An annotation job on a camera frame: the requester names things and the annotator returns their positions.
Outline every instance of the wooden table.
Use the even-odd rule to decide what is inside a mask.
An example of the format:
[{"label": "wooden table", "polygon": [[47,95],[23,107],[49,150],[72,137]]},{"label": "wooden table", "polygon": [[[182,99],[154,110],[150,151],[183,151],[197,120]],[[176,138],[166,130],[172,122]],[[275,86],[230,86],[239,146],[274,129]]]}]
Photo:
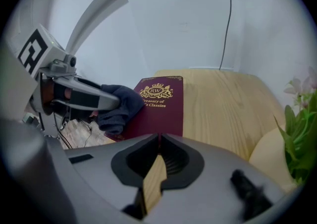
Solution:
[{"label": "wooden table", "polygon": [[[283,124],[281,105],[257,77],[208,69],[160,70],[154,77],[184,78],[183,137],[218,146],[248,160],[264,134]],[[159,201],[166,179],[158,156],[144,180],[148,212]]]}]

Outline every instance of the dark blue cloth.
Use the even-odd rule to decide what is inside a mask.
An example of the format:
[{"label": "dark blue cloth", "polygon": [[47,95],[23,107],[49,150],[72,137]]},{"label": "dark blue cloth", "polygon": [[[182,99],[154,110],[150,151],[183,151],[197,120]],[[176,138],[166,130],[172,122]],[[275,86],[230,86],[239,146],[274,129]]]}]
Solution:
[{"label": "dark blue cloth", "polygon": [[120,98],[121,104],[112,111],[99,111],[99,129],[109,135],[120,134],[126,123],[144,106],[143,99],[137,92],[125,86],[102,85],[101,90]]}]

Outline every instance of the gold emblem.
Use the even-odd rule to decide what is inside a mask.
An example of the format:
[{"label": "gold emblem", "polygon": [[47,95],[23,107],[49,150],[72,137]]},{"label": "gold emblem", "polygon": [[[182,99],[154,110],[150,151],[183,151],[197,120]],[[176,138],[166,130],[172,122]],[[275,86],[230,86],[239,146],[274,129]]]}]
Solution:
[{"label": "gold emblem", "polygon": [[163,87],[163,84],[153,84],[152,87],[146,86],[140,91],[140,95],[144,98],[170,98],[173,97],[173,89],[170,86]]}]

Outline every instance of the red book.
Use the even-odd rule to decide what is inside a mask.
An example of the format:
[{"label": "red book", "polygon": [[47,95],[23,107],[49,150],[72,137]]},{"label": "red book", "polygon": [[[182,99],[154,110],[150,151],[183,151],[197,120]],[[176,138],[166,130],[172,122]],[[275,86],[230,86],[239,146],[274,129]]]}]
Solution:
[{"label": "red book", "polygon": [[105,133],[106,137],[121,141],[149,133],[183,136],[183,77],[141,79],[134,90],[143,97],[145,106],[126,124],[120,135]]}]

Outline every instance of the black cable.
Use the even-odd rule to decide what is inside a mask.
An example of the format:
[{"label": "black cable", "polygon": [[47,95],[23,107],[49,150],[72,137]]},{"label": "black cable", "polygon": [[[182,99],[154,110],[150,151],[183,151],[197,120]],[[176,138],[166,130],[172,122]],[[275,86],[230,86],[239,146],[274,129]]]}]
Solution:
[{"label": "black cable", "polygon": [[57,121],[56,121],[56,116],[55,116],[55,113],[54,113],[54,121],[55,121],[55,126],[56,126],[56,129],[58,131],[58,134],[61,138],[61,140],[65,143],[65,145],[68,147],[68,149],[72,149],[72,146],[71,144],[68,142],[68,140],[64,137],[64,135],[61,133],[58,125],[57,125]]},{"label": "black cable", "polygon": [[86,125],[87,127],[88,127],[88,129],[90,130],[90,135],[89,135],[89,137],[86,139],[86,141],[85,141],[85,145],[84,145],[84,147],[86,146],[86,144],[87,144],[87,141],[88,141],[88,139],[90,138],[90,136],[91,136],[91,134],[92,134],[92,128],[90,128],[89,126],[88,126],[88,124],[86,124],[83,120],[80,120],[84,125]]},{"label": "black cable", "polygon": [[92,131],[90,130],[90,135],[89,135],[89,137],[86,139],[84,147],[86,146],[87,140],[90,138],[91,134],[92,134]]},{"label": "black cable", "polygon": [[219,70],[221,69],[221,66],[222,66],[224,51],[225,51],[225,48],[226,48],[227,34],[228,34],[229,22],[230,22],[230,18],[231,18],[231,7],[232,7],[232,0],[230,0],[229,19],[228,19],[228,23],[227,23],[226,35],[224,37],[223,53],[222,53],[222,58],[221,58],[221,63],[220,63]]}]

